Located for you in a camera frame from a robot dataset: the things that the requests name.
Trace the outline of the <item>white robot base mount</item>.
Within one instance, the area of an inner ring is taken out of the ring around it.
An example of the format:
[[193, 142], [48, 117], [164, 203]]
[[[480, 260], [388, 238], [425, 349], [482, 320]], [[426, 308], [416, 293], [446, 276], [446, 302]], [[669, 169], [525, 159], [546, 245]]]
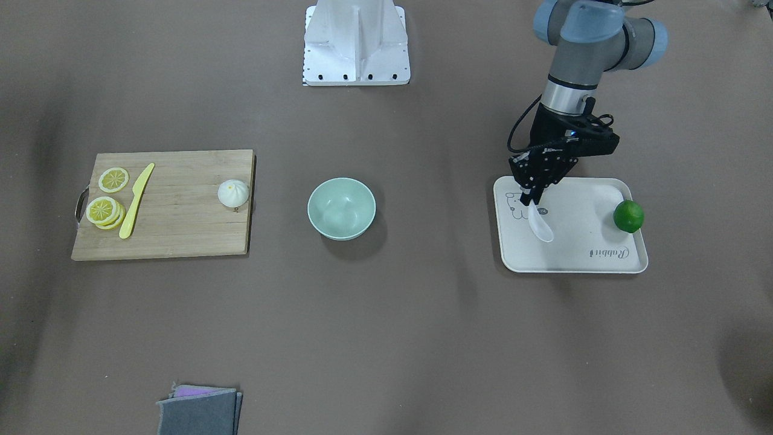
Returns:
[[394, 2], [318, 1], [304, 17], [304, 86], [396, 86], [411, 80], [406, 14]]

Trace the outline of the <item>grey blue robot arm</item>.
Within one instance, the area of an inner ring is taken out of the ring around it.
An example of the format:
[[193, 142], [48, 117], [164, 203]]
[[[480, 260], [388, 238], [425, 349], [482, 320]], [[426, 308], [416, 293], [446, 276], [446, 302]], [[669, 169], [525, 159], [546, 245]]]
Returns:
[[563, 179], [582, 157], [615, 152], [620, 138], [611, 115], [594, 115], [595, 93], [608, 71], [634, 71], [656, 63], [667, 50], [665, 25], [629, 18], [627, 1], [544, 1], [533, 30], [556, 47], [535, 111], [529, 143], [511, 152], [510, 168], [520, 202], [539, 205], [544, 191]]

